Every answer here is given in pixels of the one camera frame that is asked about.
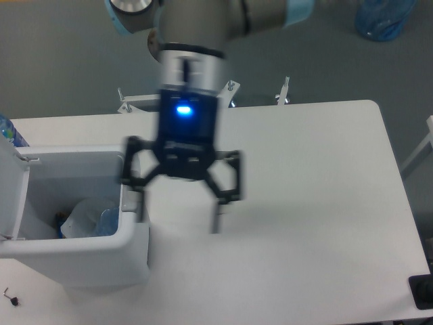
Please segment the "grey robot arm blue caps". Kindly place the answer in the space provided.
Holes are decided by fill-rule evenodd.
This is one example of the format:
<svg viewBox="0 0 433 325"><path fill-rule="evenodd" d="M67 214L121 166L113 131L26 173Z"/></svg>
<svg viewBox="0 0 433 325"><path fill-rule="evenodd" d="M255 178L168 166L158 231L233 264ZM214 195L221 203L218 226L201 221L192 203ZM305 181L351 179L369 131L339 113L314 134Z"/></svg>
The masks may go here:
<svg viewBox="0 0 433 325"><path fill-rule="evenodd" d="M152 141L130 136L121 183L136 192L159 175L203 181L216 198L210 231L223 206L242 199L239 150L215 148L225 46L236 38L306 20L313 1L106 1L120 33L154 29L160 43L158 124Z"/></svg>

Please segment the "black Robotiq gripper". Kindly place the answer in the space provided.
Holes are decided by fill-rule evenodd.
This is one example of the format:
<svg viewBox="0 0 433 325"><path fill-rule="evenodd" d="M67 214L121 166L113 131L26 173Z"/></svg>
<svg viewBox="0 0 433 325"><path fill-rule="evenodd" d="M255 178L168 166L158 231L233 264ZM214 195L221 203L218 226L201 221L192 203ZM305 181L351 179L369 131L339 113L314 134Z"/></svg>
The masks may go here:
<svg viewBox="0 0 433 325"><path fill-rule="evenodd" d="M145 188L163 173L170 177L202 180L214 195L210 233L220 232L224 208L243 199L240 150L215 151L214 136L219 99L214 95L163 89L160 91L156 141L136 135L125 142L120 182L139 194L139 222L148 222ZM144 177L133 171L138 153L151 151L157 165Z"/></svg>

